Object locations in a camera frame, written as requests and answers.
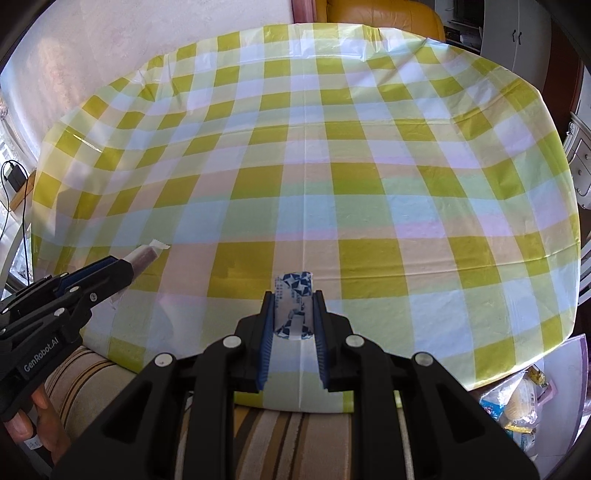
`television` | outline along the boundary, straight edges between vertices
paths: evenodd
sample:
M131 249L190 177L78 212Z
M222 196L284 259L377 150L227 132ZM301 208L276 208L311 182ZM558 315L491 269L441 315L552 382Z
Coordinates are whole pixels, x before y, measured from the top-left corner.
M458 22L484 27L484 0L453 0L453 16Z

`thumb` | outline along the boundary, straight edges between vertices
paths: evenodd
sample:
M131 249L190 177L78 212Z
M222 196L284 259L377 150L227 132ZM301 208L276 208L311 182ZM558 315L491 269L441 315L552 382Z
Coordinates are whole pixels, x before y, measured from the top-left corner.
M6 422L4 426L16 443L24 442L33 436L31 420L22 410L19 410L14 418Z

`yellow and white plaid tablecloth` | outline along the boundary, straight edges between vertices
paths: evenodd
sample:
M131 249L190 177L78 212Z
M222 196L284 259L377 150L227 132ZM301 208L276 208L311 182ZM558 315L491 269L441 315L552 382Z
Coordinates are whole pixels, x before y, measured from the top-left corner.
M48 133L33 215L37 278L171 245L83 332L134 371L232 333L292 271L355 332L468 388L573 327L577 208L540 94L396 29L273 25L150 60ZM350 409L322 390L313 339L274 345L265 391L239 401Z

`tablecloth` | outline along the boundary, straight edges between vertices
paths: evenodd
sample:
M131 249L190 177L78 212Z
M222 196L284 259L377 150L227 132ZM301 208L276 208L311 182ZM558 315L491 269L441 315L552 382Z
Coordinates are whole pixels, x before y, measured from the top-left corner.
M150 60L47 134L35 276L171 248L94 309L87 346L138 371L201 352L309 271L386 351L429 351L466 387L516 371L572 328L580 232L540 93L433 40L362 25L272 25ZM313 339L274 338L240 402L349 411Z

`blue and white wrapper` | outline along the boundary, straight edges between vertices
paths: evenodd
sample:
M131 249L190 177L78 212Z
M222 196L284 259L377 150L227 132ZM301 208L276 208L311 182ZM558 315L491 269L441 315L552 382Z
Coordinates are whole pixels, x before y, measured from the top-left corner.
M312 274L288 273L275 279L274 332L280 338L305 340L314 335Z

